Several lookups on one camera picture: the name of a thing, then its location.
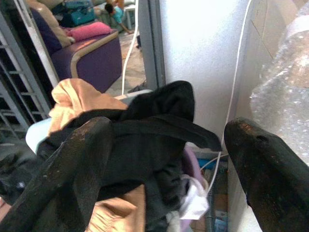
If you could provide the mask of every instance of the metal grille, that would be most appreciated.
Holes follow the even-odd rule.
[[[50,103],[26,54],[0,11],[0,136],[22,138],[29,126],[47,118]]]

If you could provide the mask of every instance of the white wire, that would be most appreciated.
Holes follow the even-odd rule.
[[[247,16],[248,16],[249,7],[251,5],[251,2],[252,2],[252,0],[248,1],[246,12],[245,12],[245,16],[244,16],[244,19],[243,19],[243,22],[242,22],[242,26],[241,26],[241,32],[240,32],[240,38],[239,38],[239,44],[238,44],[238,50],[237,50],[237,59],[236,59],[235,72],[234,72],[234,79],[233,79],[233,86],[232,86],[230,103],[229,103],[228,111],[227,111],[227,114],[226,114],[225,125],[228,123],[229,116],[230,116],[230,113],[231,113],[231,107],[232,107],[232,101],[233,101],[233,96],[234,96],[236,77],[237,77],[237,72],[238,72],[240,48],[241,48],[241,44],[242,44],[242,39],[243,39],[244,30],[245,30],[246,20],[247,20]],[[224,131],[223,131],[223,134],[222,134],[222,137],[221,137],[221,146],[223,146],[223,143],[224,143]],[[217,175],[217,172],[218,172],[218,167],[219,167],[221,153],[222,152],[220,151],[219,154],[218,154],[218,157],[216,158],[218,160],[217,160],[216,167],[215,167],[215,170],[214,170],[214,173],[213,173],[211,184],[209,185],[208,193],[211,190],[211,187],[212,187],[212,185],[214,183],[214,180],[216,179],[216,175]]]
[[[130,58],[130,55],[131,55],[131,52],[132,52],[132,49],[133,49],[133,46],[134,46],[134,42],[135,42],[136,37],[137,37],[138,28],[139,28],[139,0],[135,0],[135,30],[134,30],[134,35],[133,35],[133,39],[132,39],[132,42],[131,42],[131,46],[129,48],[129,52],[127,53],[127,56],[126,56],[126,60],[125,60],[125,64],[124,64],[124,70],[122,72],[122,91],[121,91],[122,95],[124,95],[124,93],[125,93],[126,65],[127,65],[127,62]]]
[[[210,163],[214,162],[214,161],[215,161],[215,160],[217,160],[217,159],[218,159],[218,157],[213,158],[211,161],[209,161],[209,162],[208,162],[208,163],[206,163],[203,167],[201,167],[201,169],[200,169],[200,170],[203,170],[205,167],[207,167],[207,165],[209,165]]]

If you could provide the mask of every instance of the purple sofa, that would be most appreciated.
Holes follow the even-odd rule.
[[[100,92],[105,92],[122,72],[117,30],[62,48],[51,58],[60,80],[82,78]]]
[[[43,4],[30,2],[33,18],[60,80],[82,78],[98,91],[105,92],[121,76],[122,56],[117,30],[69,45],[68,37],[51,11]]]

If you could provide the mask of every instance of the beige cloth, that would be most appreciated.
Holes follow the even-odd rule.
[[[10,211],[10,208],[11,206],[0,197],[0,221],[2,221],[2,219]]]
[[[55,6],[62,3],[63,0],[38,0],[38,2],[46,5],[50,10],[52,10]]]
[[[52,12],[42,3],[36,0],[27,0],[29,7],[35,9],[48,24],[50,29],[53,31],[55,36],[58,38],[62,47],[67,47],[71,45],[69,37],[65,34],[64,30],[60,27],[58,21],[53,16]]]
[[[121,109],[127,105],[112,96],[100,93],[92,85],[79,78],[65,79],[53,89],[56,102],[49,112],[52,123],[49,132],[61,130],[70,120],[82,112],[93,109]]]
[[[145,187],[97,202],[86,232],[144,232]]]

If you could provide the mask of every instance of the pink pillow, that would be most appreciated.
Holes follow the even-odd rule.
[[[67,32],[67,35],[73,37],[76,41],[80,41],[97,35],[109,34],[111,31],[112,29],[104,23],[95,22],[72,29]]]

